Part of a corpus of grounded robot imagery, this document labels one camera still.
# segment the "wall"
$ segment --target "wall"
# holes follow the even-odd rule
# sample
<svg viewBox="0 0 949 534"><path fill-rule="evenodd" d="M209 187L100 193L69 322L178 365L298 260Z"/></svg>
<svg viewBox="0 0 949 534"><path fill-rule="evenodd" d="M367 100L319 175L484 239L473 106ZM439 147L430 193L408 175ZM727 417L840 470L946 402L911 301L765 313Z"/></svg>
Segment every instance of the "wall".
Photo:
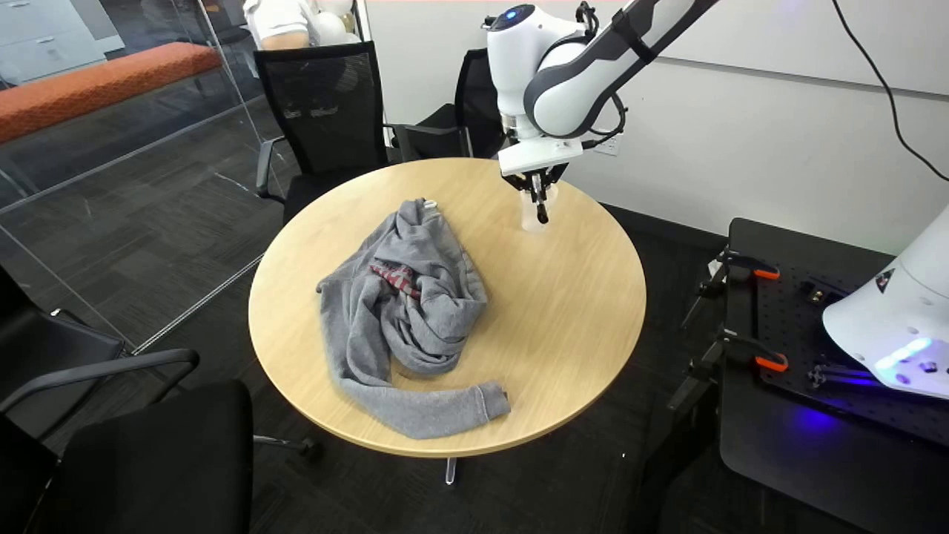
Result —
<svg viewBox="0 0 949 534"><path fill-rule="evenodd" d="M505 6L510 3L370 0L384 117L416 122L447 100L459 49L484 45L478 20ZM571 12L564 0L546 6L555 15ZM596 6L607 20L616 3ZM949 15L949 6L927 8L927 20ZM826 54L862 61L849 46ZM567 172L567 181L607 203L714 233L727 233L731 217L752 217L897 252L949 202L949 184L894 146L883 91L874 86L672 54L620 94L632 111L614 154L588 154ZM897 111L905 135L949 172L949 97L897 91Z"/></svg>

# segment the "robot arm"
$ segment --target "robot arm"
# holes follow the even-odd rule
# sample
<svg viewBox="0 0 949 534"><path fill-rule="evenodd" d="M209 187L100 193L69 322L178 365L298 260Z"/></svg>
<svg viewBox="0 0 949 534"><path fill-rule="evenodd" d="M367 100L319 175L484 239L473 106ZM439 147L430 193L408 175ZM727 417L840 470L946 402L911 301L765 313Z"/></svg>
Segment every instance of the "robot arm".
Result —
<svg viewBox="0 0 949 534"><path fill-rule="evenodd" d="M589 36L521 3L487 31L499 110L512 146L499 150L502 175L524 190L546 223L546 190L571 156L602 138L580 138L605 100L675 42L714 0L632 0Z"/></svg>

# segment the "office chair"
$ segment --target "office chair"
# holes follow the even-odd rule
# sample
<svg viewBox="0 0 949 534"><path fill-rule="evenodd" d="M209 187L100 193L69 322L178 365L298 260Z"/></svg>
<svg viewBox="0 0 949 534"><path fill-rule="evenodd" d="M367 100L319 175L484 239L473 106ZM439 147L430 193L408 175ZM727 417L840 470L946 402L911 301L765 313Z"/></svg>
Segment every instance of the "office chair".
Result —
<svg viewBox="0 0 949 534"><path fill-rule="evenodd" d="M285 218L325 190L389 163L374 42L258 49L255 64L276 123L298 163L290 187L273 193L267 169L276 138L263 143L255 190L263 199L278 199Z"/></svg>
<svg viewBox="0 0 949 534"><path fill-rule="evenodd" d="M402 159L456 154L496 156L505 143L505 128L484 46L466 54L454 103L442 103L419 123L396 123L395 143Z"/></svg>
<svg viewBox="0 0 949 534"><path fill-rule="evenodd" d="M193 352L160 352L162 361ZM251 405L241 383L80 427L61 457L0 414L0 530L248 530Z"/></svg>
<svg viewBox="0 0 949 534"><path fill-rule="evenodd" d="M20 285L0 267L0 405L8 402L24 383L51 370L110 361L129 349L110 334L82 325L69 312L42 312ZM91 383L54 392L43 399L43 427L39 435L54 432L88 395Z"/></svg>

